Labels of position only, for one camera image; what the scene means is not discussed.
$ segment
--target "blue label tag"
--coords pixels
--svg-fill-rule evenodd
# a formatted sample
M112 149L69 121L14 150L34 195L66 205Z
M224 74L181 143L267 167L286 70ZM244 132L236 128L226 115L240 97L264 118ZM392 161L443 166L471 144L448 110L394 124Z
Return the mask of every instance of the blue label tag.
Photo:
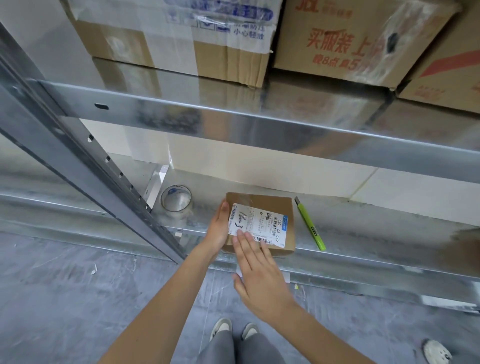
M282 230L287 231L288 216L283 215Z

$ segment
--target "gray floor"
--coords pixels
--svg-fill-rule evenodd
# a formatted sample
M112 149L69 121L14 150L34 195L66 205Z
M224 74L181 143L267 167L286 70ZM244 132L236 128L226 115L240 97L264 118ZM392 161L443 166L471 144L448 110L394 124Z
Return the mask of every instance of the gray floor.
M94 363L175 269L168 261L0 233L0 363ZM447 345L453 363L480 363L478 316L291 289L322 324L378 363L426 363L420 350L426 338ZM230 274L210 270L172 362L194 362L221 316L232 319L237 335L257 321ZM287 363L307 362L267 324L260 329Z

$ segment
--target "leg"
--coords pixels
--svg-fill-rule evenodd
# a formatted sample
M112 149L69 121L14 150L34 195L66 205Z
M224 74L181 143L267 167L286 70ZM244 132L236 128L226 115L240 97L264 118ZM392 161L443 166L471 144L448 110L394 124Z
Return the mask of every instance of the leg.
M265 335L258 332L258 328L253 326L255 334L246 333L249 330L247 325L238 350L238 364L285 364L282 355L275 346L272 345Z
M223 323L222 320L225 319L220 319L215 325L211 335L213 337L198 355L197 364L235 364L231 323L230 329L218 330Z

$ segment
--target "left hand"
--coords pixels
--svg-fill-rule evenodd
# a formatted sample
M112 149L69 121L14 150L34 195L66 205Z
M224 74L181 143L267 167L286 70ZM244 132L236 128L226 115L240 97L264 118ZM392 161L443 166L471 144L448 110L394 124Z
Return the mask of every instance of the left hand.
M222 200L220 206L218 206L215 215L210 221L207 234L201 243L203 246L208 247L208 249L211 250L213 257L212 260L216 258L216 255L227 240L229 216L230 206L224 199Z

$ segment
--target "white sneaker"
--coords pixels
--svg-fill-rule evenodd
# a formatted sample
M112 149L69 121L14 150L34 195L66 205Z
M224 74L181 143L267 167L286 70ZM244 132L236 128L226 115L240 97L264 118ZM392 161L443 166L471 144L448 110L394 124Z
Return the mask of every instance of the white sneaker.
M212 333L210 334L210 340L213 339L213 336L215 336L218 332L220 331L230 331L232 332L232 322L228 318L221 318L219 319L215 326L213 326Z
M245 326L245 329L243 330L243 333L241 335L241 339L246 340L250 336L259 334L259 333L260 333L260 330L258 329L258 326L250 322L247 324L247 326Z

